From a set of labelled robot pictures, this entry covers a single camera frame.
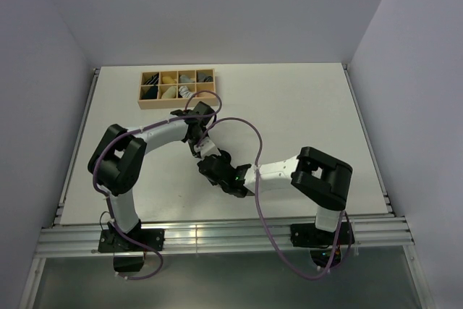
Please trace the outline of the wooden compartment box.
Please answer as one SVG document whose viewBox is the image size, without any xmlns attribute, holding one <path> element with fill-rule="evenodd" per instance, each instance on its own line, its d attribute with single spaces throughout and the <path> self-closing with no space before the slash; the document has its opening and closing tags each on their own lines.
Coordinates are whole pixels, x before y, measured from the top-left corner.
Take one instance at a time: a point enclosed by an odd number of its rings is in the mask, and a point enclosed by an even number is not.
<svg viewBox="0 0 463 309">
<path fill-rule="evenodd" d="M 183 109 L 199 101 L 217 106 L 213 68 L 142 72 L 138 93 L 141 109 Z"/>
</svg>

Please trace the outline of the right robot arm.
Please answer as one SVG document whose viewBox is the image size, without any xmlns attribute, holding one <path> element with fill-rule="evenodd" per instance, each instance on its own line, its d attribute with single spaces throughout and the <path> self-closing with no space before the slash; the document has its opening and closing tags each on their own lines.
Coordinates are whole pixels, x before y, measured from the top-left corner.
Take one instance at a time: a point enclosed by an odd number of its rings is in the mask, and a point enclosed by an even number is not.
<svg viewBox="0 0 463 309">
<path fill-rule="evenodd" d="M 316 204 L 314 238 L 330 243 L 338 234 L 338 221 L 347 205 L 353 168 L 346 162 L 312 147 L 303 147 L 287 160 L 260 166 L 234 167 L 231 156 L 220 151 L 197 163 L 212 185 L 237 198 L 273 190 L 295 189 Z"/>
</svg>

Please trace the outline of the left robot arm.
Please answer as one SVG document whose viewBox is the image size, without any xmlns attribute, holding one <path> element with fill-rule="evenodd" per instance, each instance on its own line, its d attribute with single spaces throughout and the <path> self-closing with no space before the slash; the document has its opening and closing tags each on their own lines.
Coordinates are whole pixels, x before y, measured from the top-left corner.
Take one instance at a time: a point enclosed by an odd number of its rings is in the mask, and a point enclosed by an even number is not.
<svg viewBox="0 0 463 309">
<path fill-rule="evenodd" d="M 208 117 L 172 117 L 155 124 L 127 129 L 113 124 L 105 131 L 88 163 L 93 186 L 105 196 L 115 234 L 123 250 L 145 242 L 141 220 L 135 210 L 133 187 L 140 176 L 145 155 L 166 144 L 182 141 L 193 147 L 209 123 Z"/>
</svg>

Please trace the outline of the cream rolled socks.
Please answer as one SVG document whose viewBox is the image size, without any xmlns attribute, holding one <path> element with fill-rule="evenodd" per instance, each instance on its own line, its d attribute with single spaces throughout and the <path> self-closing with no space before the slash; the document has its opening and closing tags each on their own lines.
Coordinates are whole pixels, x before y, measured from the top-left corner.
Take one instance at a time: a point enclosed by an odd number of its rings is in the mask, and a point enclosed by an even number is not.
<svg viewBox="0 0 463 309">
<path fill-rule="evenodd" d="M 170 86 L 162 94 L 162 99 L 173 99 L 177 97 L 177 87 Z"/>
</svg>

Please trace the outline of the dark grey rolled socks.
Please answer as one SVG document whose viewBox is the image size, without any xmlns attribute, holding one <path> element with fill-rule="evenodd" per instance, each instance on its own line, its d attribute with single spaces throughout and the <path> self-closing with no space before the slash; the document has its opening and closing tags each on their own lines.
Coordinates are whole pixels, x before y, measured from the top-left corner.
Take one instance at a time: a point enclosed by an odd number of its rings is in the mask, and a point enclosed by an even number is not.
<svg viewBox="0 0 463 309">
<path fill-rule="evenodd" d="M 198 72 L 197 73 L 197 81 L 199 83 L 213 82 L 213 77 L 211 75 L 207 75 L 204 72 Z"/>
</svg>

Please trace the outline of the grey yellow rolled socks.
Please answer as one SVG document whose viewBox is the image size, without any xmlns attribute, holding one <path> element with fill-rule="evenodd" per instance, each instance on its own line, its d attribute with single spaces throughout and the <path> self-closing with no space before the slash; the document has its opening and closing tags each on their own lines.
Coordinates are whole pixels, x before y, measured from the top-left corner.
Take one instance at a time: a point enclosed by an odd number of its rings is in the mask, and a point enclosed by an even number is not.
<svg viewBox="0 0 463 309">
<path fill-rule="evenodd" d="M 179 82 L 181 84 L 191 84 L 191 83 L 194 83 L 195 81 L 187 75 L 180 75 Z"/>
</svg>

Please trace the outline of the dark teal rolled socks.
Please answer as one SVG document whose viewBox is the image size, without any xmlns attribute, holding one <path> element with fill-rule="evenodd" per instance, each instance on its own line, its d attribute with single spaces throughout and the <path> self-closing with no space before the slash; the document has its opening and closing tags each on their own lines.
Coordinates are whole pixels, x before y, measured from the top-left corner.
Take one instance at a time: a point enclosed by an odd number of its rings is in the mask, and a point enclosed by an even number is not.
<svg viewBox="0 0 463 309">
<path fill-rule="evenodd" d="M 157 99 L 158 97 L 158 86 L 153 85 L 151 86 L 146 92 L 143 94 L 143 100 L 150 100 L 150 99 Z"/>
</svg>

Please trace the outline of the black striped rolled socks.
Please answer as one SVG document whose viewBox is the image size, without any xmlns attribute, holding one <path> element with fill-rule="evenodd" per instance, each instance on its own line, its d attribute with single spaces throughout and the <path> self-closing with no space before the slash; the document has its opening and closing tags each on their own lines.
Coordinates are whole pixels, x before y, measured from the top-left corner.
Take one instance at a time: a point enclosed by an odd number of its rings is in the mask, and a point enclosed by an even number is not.
<svg viewBox="0 0 463 309">
<path fill-rule="evenodd" d="M 159 73 L 154 74 L 144 82 L 144 85 L 157 85 L 158 79 L 159 79 Z"/>
</svg>

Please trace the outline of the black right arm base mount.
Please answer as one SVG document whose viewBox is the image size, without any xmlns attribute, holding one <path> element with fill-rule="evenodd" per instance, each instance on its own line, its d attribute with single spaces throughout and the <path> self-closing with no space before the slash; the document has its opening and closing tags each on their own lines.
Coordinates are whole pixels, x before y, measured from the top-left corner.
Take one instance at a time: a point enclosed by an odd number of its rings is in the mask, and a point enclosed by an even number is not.
<svg viewBox="0 0 463 309">
<path fill-rule="evenodd" d="M 290 240 L 293 247 L 318 248 L 323 249 L 332 246 L 334 232 L 327 232 L 315 228 L 314 223 L 291 224 Z M 353 244 L 355 238 L 347 222 L 341 223 L 338 237 L 339 245 Z"/>
</svg>

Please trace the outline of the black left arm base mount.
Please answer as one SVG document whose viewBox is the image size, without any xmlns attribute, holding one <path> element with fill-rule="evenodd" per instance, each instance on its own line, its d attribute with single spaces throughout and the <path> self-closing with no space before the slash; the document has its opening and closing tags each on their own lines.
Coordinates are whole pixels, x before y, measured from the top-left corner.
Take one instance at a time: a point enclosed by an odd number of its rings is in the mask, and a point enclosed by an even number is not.
<svg viewBox="0 0 463 309">
<path fill-rule="evenodd" d="M 98 243 L 99 253 L 126 253 L 141 252 L 146 245 L 154 250 L 162 251 L 165 237 L 164 229 L 141 229 L 138 235 L 131 235 L 130 238 L 137 241 L 137 244 L 123 238 L 120 233 L 113 229 L 105 229 L 101 232 Z"/>
</svg>

